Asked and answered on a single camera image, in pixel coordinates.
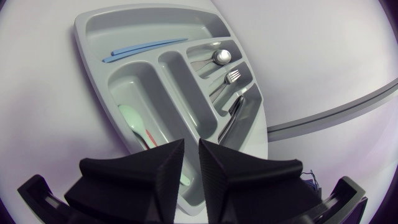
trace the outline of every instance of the white surface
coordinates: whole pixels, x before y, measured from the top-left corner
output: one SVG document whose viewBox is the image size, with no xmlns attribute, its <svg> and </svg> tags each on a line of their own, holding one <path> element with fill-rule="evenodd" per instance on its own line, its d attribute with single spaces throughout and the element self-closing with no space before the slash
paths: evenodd
<svg viewBox="0 0 398 224">
<path fill-rule="evenodd" d="M 129 154 L 86 75 L 73 22 L 82 12 L 131 3 L 8 0 L 0 11 L 0 197 L 16 223 L 39 222 L 17 193 L 34 174 L 41 174 L 63 200 L 81 177 L 81 159 Z M 192 6 L 209 3 L 190 1 Z M 253 136 L 267 142 L 262 124 L 264 114 Z M 250 141 L 244 152 L 265 158 L 267 149 Z M 177 223 L 207 221 L 205 210 L 197 217 L 178 209 L 176 214 Z"/>
<path fill-rule="evenodd" d="M 398 78 L 398 47 L 377 0 L 212 0 L 238 37 L 268 126 L 311 116 Z"/>
<path fill-rule="evenodd" d="M 270 142 L 269 159 L 302 161 L 304 172 L 314 172 L 323 199 L 339 178 L 352 178 L 366 191 L 369 200 L 361 223 L 369 223 L 398 165 L 398 97 L 343 124 Z"/>
</svg>

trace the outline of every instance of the spoon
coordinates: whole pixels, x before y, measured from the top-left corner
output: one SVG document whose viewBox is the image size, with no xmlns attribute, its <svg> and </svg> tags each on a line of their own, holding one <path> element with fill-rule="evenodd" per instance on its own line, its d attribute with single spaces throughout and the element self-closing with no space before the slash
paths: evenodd
<svg viewBox="0 0 398 224">
<path fill-rule="evenodd" d="M 145 129 L 141 115 L 129 105 L 119 105 L 119 110 L 134 134 L 138 135 L 149 149 L 155 147 L 155 143 L 147 134 L 149 132 Z"/>
<path fill-rule="evenodd" d="M 129 105 L 119 105 L 119 110 L 131 131 L 142 139 L 148 149 L 157 147 L 153 137 L 150 135 L 148 130 L 146 130 L 141 115 L 134 108 Z M 191 180 L 187 176 L 181 174 L 180 183 L 182 185 L 189 186 L 191 185 Z"/>
<path fill-rule="evenodd" d="M 231 61 L 231 53 L 227 50 L 216 50 L 213 53 L 213 56 L 211 59 L 208 60 L 202 60 L 202 61 L 197 61 L 197 62 L 192 62 L 191 66 L 195 71 L 203 68 L 205 65 L 207 65 L 210 62 L 214 62 L 217 65 L 226 65 Z"/>
</svg>

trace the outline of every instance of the light green spoon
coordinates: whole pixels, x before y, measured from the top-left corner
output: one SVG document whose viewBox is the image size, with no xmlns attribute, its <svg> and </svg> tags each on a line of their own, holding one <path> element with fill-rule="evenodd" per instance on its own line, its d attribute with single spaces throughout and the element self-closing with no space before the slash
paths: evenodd
<svg viewBox="0 0 398 224">
<path fill-rule="evenodd" d="M 119 105 L 119 110 L 123 118 L 129 125 L 131 131 L 141 137 L 141 139 L 144 141 L 149 149 L 155 147 L 155 144 L 152 142 L 147 134 L 147 130 L 144 126 L 144 121 L 142 120 L 141 115 L 129 105 Z M 189 186 L 191 185 L 191 180 L 185 175 L 181 174 L 180 183 L 182 185 Z"/>
</svg>

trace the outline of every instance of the gray plastic tray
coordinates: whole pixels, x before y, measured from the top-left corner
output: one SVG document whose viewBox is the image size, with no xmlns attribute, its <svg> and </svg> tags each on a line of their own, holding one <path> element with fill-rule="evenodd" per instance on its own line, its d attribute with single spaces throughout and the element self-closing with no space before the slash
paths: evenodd
<svg viewBox="0 0 398 224">
<path fill-rule="evenodd" d="M 262 110 L 262 96 L 238 40 L 218 11 L 174 4 L 117 6 L 86 12 L 75 21 L 75 34 L 86 71 L 109 119 L 127 148 L 143 150 L 119 112 L 132 106 L 143 117 L 158 145 L 185 139 L 182 172 L 191 185 L 180 185 L 178 205 L 189 215 L 205 206 L 198 140 L 218 143 L 235 100 L 245 100 L 223 145 L 241 150 Z M 187 37 L 185 42 L 153 49 L 112 63 L 111 51 L 157 40 Z M 229 64 L 209 63 L 195 72 L 190 62 L 205 60 L 217 49 L 231 52 Z M 227 72 L 241 77 L 212 103 L 209 94 Z"/>
</svg>

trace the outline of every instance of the metal fork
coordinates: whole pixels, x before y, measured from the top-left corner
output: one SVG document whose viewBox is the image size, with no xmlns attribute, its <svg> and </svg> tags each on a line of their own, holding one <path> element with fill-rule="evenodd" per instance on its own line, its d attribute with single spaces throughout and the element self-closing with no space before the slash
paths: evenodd
<svg viewBox="0 0 398 224">
<path fill-rule="evenodd" d="M 238 69 L 232 72 L 228 72 L 225 75 L 224 83 L 221 86 L 219 86 L 213 93 L 210 94 L 211 102 L 214 102 L 217 99 L 217 97 L 221 94 L 221 92 L 225 89 L 225 87 L 227 85 L 234 83 L 236 80 L 238 80 L 240 76 L 241 74 L 239 73 Z"/>
</svg>

